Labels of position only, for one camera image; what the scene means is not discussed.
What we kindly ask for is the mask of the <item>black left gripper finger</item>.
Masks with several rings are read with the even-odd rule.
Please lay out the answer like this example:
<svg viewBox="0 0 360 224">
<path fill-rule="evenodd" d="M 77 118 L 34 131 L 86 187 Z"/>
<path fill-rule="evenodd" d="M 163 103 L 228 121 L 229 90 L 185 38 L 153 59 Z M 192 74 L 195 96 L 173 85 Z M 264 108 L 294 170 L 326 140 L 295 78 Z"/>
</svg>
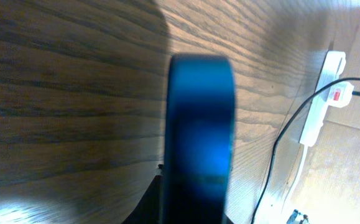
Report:
<svg viewBox="0 0 360 224">
<path fill-rule="evenodd" d="M 162 176 L 156 175 L 135 209 L 122 224 L 159 224 L 161 182 Z"/>
</svg>

